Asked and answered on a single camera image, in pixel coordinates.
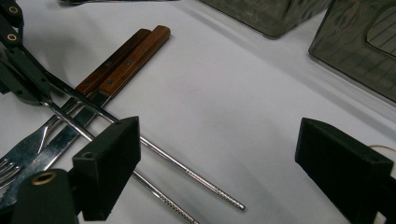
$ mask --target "wooden chopstick handle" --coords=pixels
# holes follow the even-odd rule
[[[140,29],[129,38],[119,49],[87,76],[76,90],[87,96],[95,91],[100,84],[110,76],[124,59],[151,33],[150,30]]]
[[[100,85],[99,92],[114,97],[169,38],[168,27],[157,26]]]

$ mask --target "screw hole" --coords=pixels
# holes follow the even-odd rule
[[[15,35],[11,34],[11,35],[7,36],[7,39],[10,41],[15,41],[15,40],[17,40],[17,37]]]
[[[18,9],[16,7],[10,7],[8,10],[12,13],[18,13]]]
[[[113,64],[113,62],[108,61],[108,62],[105,63],[105,66],[106,66],[106,67],[109,67],[111,64]]]
[[[33,178],[32,184],[36,186],[45,185],[55,179],[55,177],[56,174],[54,172],[47,172]]]
[[[85,152],[81,156],[84,158],[90,159],[90,158],[93,158],[94,153],[93,152]]]

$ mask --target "wire mesh container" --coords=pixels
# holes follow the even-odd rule
[[[326,9],[331,0],[200,0],[268,38],[279,38]]]
[[[396,1],[334,0],[309,52],[395,103]]]

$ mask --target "metal bolt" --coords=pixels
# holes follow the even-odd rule
[[[8,9],[10,12],[12,12],[12,13],[18,13],[18,9],[16,8],[16,7],[10,7],[9,9]]]
[[[32,180],[32,184],[36,186],[45,185],[55,179],[56,173],[54,172],[46,172],[41,175],[36,176]]]
[[[11,34],[11,35],[8,35],[8,36],[7,36],[7,39],[10,40],[10,41],[15,41],[15,40],[17,40],[18,38],[17,38],[15,35]]]

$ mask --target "white table surface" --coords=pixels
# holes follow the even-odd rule
[[[396,147],[395,107],[309,58],[324,13],[269,40],[194,0],[18,4],[26,48],[72,87],[138,29],[171,29],[167,43],[106,110],[117,118],[139,116],[148,139],[247,207],[231,207],[142,147],[139,171],[201,223],[348,223],[294,161],[303,117],[366,145]],[[60,105],[66,99],[54,98]],[[0,155],[51,115],[12,94],[0,96],[0,105]],[[107,125],[98,119],[90,131]],[[69,170],[86,143],[79,139],[56,167]],[[394,151],[380,152],[395,161]],[[185,221],[131,179],[105,223]]]

